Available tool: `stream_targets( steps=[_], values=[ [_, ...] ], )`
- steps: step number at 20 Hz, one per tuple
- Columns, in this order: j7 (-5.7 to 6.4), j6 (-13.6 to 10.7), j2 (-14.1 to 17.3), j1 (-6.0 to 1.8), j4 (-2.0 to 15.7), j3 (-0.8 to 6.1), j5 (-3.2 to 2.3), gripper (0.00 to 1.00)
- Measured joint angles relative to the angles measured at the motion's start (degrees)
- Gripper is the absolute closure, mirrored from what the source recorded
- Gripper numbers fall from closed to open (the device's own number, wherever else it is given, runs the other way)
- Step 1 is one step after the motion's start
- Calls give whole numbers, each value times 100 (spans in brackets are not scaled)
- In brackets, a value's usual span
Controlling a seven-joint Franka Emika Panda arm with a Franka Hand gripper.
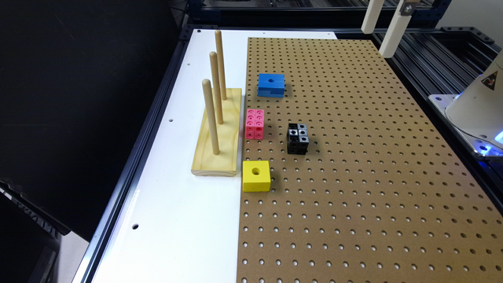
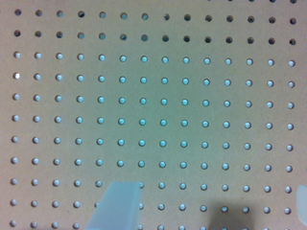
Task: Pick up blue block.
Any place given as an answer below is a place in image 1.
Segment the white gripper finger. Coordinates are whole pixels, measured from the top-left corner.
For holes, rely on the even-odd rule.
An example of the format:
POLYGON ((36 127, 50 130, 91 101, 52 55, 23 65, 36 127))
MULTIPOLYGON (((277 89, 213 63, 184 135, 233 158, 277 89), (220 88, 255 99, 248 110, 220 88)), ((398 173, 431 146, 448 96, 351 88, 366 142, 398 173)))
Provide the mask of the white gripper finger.
POLYGON ((364 34, 372 34, 383 8, 384 0, 369 0, 365 17, 362 22, 361 31, 364 34))
POLYGON ((420 0, 401 0, 391 19, 390 25, 380 45, 379 52, 384 58, 391 58, 400 43, 402 36, 412 18, 420 0))

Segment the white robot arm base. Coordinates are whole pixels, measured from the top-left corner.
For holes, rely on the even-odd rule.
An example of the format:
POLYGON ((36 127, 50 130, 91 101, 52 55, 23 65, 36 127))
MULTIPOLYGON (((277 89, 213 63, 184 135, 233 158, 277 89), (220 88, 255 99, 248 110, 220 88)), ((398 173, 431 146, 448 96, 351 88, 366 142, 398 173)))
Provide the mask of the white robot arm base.
POLYGON ((430 102, 482 158, 502 158, 502 55, 460 94, 433 94, 430 102))

